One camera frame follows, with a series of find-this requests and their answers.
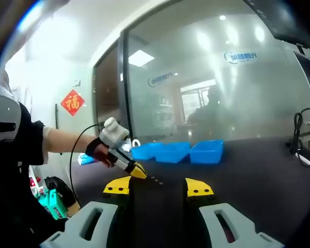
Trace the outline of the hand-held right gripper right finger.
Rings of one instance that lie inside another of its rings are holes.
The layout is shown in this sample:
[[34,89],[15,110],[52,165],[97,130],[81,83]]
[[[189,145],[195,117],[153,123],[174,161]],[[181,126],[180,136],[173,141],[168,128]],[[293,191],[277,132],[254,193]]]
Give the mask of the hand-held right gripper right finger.
[[185,178],[184,233],[187,247],[284,247],[228,203],[220,203],[211,186]]

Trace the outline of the person's left hand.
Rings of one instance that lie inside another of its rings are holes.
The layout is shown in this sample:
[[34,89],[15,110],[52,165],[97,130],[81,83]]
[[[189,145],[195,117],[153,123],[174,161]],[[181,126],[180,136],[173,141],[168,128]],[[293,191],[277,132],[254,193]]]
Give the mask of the person's left hand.
[[96,159],[97,161],[102,162],[106,167],[113,167],[114,164],[110,161],[109,158],[109,149],[104,145],[102,140],[99,137],[91,141],[87,147],[85,153]]

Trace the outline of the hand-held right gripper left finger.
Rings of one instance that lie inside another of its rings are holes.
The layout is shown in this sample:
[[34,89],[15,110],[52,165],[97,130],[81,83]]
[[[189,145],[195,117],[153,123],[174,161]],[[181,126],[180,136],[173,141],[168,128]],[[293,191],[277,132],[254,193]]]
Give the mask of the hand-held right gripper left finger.
[[91,201],[66,221],[40,247],[129,247],[131,240],[131,176],[109,182],[99,201]]

